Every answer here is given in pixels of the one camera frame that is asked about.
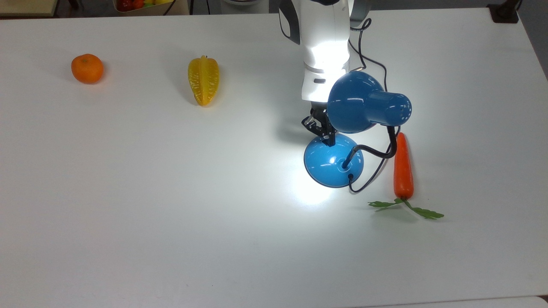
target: desk lamp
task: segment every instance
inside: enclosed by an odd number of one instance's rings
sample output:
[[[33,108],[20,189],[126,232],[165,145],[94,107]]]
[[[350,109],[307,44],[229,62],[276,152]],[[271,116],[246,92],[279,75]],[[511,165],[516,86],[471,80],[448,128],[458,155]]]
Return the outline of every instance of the desk lamp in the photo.
[[[380,83],[363,71],[351,71],[333,85],[327,102],[327,118],[342,133],[359,133],[375,124],[387,127],[391,150],[379,152],[357,145],[351,138],[338,134],[334,145],[318,136],[305,150],[305,167],[318,183],[344,187],[355,181],[363,170],[365,150],[381,158],[391,158],[397,150],[395,126],[411,116],[411,102],[403,94],[385,92]]]

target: lamp shade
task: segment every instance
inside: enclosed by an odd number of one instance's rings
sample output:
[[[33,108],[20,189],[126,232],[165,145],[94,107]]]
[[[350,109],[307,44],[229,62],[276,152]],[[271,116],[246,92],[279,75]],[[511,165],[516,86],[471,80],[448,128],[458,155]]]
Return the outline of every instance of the lamp shade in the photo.
[[[411,102],[403,94],[385,92],[371,75],[351,71],[333,85],[327,116],[336,130],[359,133],[377,123],[402,125],[411,116]]]

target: lamp base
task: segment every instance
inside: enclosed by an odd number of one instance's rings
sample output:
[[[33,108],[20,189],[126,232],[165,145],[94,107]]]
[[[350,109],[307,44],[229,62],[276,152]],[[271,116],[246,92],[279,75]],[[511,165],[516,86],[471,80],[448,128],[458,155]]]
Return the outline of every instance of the lamp base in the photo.
[[[357,144],[345,135],[337,135],[334,146],[327,146],[323,138],[316,137],[306,147],[305,167],[310,176],[327,187],[344,187],[349,183],[348,175],[355,181],[363,171],[362,151],[358,151],[346,168],[342,164]]]

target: tangerine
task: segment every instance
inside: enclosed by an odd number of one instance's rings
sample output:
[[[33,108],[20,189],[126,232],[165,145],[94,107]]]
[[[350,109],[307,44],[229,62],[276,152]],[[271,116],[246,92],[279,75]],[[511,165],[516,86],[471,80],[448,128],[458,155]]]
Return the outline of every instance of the tangerine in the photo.
[[[83,83],[95,83],[101,79],[104,67],[101,59],[97,56],[85,54],[72,60],[71,69],[76,80]]]

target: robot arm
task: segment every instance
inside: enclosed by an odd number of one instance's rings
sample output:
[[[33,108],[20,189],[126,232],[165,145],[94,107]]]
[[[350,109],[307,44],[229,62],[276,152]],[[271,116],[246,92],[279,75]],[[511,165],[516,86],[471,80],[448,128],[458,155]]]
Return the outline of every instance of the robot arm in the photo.
[[[282,32],[304,49],[302,99],[327,103],[335,81],[349,70],[350,0],[282,0]]]

